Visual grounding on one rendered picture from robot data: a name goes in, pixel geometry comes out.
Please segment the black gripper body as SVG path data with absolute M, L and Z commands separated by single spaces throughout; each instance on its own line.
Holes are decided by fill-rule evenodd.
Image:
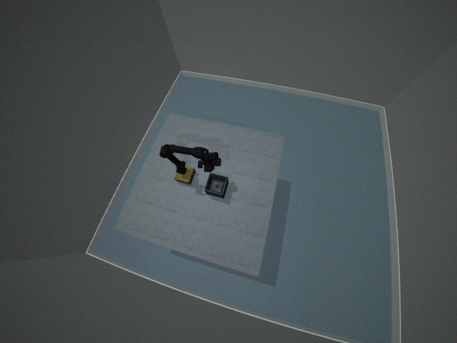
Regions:
M 219 158 L 218 160 L 213 160 L 213 161 L 207 161 L 207 162 L 202 162 L 201 160 L 198 161 L 198 168 L 203 168 L 202 165 L 204 164 L 212 164 L 212 165 L 215 165 L 215 166 L 221 166 L 221 159 Z

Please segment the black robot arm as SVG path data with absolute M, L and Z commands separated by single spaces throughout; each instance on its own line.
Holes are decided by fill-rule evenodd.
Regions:
M 175 144 L 164 144 L 163 146 L 161 146 L 159 155 L 163 158 L 168 158 L 170 161 L 172 161 L 177 167 L 176 172 L 178 174 L 183 175 L 186 173 L 186 162 L 179 161 L 179 159 L 176 156 L 174 156 L 173 153 L 192 155 L 193 157 L 200 159 L 202 162 L 219 159 L 219 155 L 217 152 L 209 153 L 209 150 L 203 147 L 196 146 L 194 148 L 189 148 L 184 146 L 176 146 Z M 204 164 L 204 172 L 212 172 L 214 170 L 212 166 L 212 164 Z

